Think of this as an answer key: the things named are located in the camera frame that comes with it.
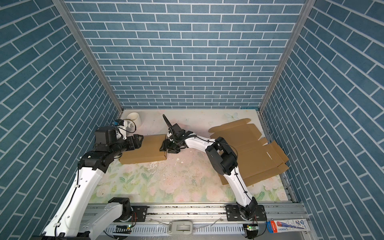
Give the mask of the brown cardboard box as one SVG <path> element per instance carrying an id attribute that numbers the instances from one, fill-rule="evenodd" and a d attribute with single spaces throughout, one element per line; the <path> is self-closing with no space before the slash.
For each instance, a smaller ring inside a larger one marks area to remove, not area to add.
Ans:
<path id="1" fill-rule="evenodd" d="M 167 152 L 160 151 L 166 135 L 144 136 L 142 146 L 133 151 L 124 152 L 119 161 L 122 165 L 165 161 Z"/>
<path id="2" fill-rule="evenodd" d="M 241 119 L 209 129 L 212 139 L 224 138 L 238 152 L 240 174 L 251 186 L 287 171 L 286 156 L 277 142 L 268 143 L 251 119 Z"/>

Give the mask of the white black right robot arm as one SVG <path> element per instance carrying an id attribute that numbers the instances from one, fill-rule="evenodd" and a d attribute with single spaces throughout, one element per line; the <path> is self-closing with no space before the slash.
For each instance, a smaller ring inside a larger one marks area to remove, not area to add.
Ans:
<path id="1" fill-rule="evenodd" d="M 256 198 L 248 191 L 238 167 L 238 156 L 223 138 L 207 139 L 190 135 L 182 139 L 169 136 L 160 147 L 161 152 L 178 154 L 182 149 L 192 148 L 205 152 L 214 170 L 227 180 L 232 189 L 240 215 L 246 221 L 265 221 L 266 214 Z"/>

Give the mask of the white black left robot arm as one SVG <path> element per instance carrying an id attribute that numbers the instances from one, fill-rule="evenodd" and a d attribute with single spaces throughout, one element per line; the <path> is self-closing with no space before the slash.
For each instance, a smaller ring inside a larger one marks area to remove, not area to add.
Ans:
<path id="1" fill-rule="evenodd" d="M 126 151 L 137 150 L 144 137 L 117 136 L 116 127 L 100 127 L 95 131 L 95 144 L 78 162 L 76 176 L 58 211 L 36 240 L 95 240 L 115 220 L 129 222 L 133 208 L 129 198 L 114 197 L 104 209 L 81 223 L 91 196 L 109 165 Z"/>

